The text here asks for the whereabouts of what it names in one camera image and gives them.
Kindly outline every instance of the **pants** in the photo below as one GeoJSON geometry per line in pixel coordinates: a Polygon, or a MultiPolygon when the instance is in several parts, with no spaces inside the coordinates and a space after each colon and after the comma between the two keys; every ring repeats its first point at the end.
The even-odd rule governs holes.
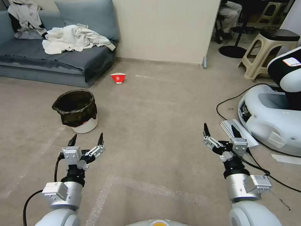
{"type": "Polygon", "coordinates": [[[241,9],[242,7],[240,4],[229,1],[220,6],[219,15],[225,18],[223,22],[223,31],[225,33],[229,33],[231,27],[235,27],[241,9]]]}

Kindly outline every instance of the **black garbage bag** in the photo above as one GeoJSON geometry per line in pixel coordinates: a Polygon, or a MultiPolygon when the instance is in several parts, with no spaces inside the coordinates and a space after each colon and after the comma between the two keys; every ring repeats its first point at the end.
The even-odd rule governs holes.
{"type": "Polygon", "coordinates": [[[64,125],[78,127],[93,118],[96,119],[97,108],[93,94],[85,89],[68,91],[57,98],[52,109],[56,110],[64,125]]]}

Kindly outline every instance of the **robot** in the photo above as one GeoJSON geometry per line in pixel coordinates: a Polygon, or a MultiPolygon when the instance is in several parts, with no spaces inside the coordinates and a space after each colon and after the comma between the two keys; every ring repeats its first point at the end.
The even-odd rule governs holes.
{"type": "Polygon", "coordinates": [[[266,146],[301,156],[301,47],[274,58],[267,70],[283,89],[268,85],[251,88],[238,104],[238,117],[246,130],[266,146]]]}
{"type": "MultiPolygon", "coordinates": [[[[229,199],[232,209],[229,213],[230,226],[281,226],[278,218],[266,207],[256,203],[261,199],[261,193],[269,190],[272,185],[266,175],[250,175],[242,163],[243,156],[248,152],[248,143],[241,138],[240,133],[232,127],[234,138],[231,141],[217,141],[210,136],[207,124],[204,124],[203,142],[214,153],[225,167],[224,178],[227,182],[229,199]]],[[[80,220],[77,211],[82,199],[82,188],[85,185],[85,171],[89,163],[99,157],[103,151],[103,134],[97,146],[91,150],[81,150],[75,146],[76,135],[70,140],[68,146],[63,148],[58,157],[64,159],[67,166],[67,176],[60,182],[50,182],[44,187],[42,193],[48,199],[50,208],[36,226],[79,226],[80,220]]],[[[137,222],[128,226],[185,226],[166,219],[151,219],[137,222]]]]}

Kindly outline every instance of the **white cloth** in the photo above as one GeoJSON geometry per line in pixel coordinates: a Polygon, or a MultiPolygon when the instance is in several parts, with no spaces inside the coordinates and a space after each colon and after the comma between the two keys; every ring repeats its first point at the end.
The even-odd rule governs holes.
{"type": "Polygon", "coordinates": [[[8,0],[10,6],[8,12],[20,23],[21,29],[15,34],[16,38],[41,39],[47,32],[42,25],[39,10],[41,9],[31,0],[8,0]]]}
{"type": "Polygon", "coordinates": [[[228,1],[226,4],[221,4],[219,14],[225,18],[223,22],[223,31],[225,33],[229,33],[231,27],[236,26],[241,9],[241,5],[234,2],[228,1]]]}
{"type": "Polygon", "coordinates": [[[111,51],[115,46],[106,37],[99,35],[87,25],[69,25],[63,28],[52,28],[43,40],[43,48],[47,54],[59,54],[63,51],[78,51],[93,46],[106,46],[111,51]]]}

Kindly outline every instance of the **floor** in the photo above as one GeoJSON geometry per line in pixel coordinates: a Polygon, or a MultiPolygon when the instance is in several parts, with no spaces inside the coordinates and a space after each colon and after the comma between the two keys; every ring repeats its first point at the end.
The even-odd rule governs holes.
{"type": "MultiPolygon", "coordinates": [[[[206,70],[197,64],[118,59],[89,89],[99,123],[78,135],[77,144],[92,148],[103,132],[106,151],[86,172],[78,212],[82,225],[122,226],[151,218],[228,225],[224,168],[202,143],[203,123],[216,139],[227,139],[215,107],[253,83],[243,78],[238,60],[220,55],[218,47],[211,44],[206,70]],[[111,79],[115,72],[126,73],[122,85],[111,79]]],[[[51,105],[71,89],[76,88],[0,77],[1,225],[22,225],[28,196],[53,180],[58,153],[74,132],[61,124],[51,105]]],[[[236,118],[238,101],[224,104],[220,112],[236,118]]],[[[276,162],[262,146],[253,153],[276,178],[301,188],[300,166],[276,162]]],[[[61,162],[59,178],[64,170],[61,162]]],[[[283,225],[300,225],[300,194],[272,183],[274,194],[266,192],[260,203],[283,225]]],[[[27,209],[28,225],[48,212],[46,199],[35,196],[27,209]]]]}

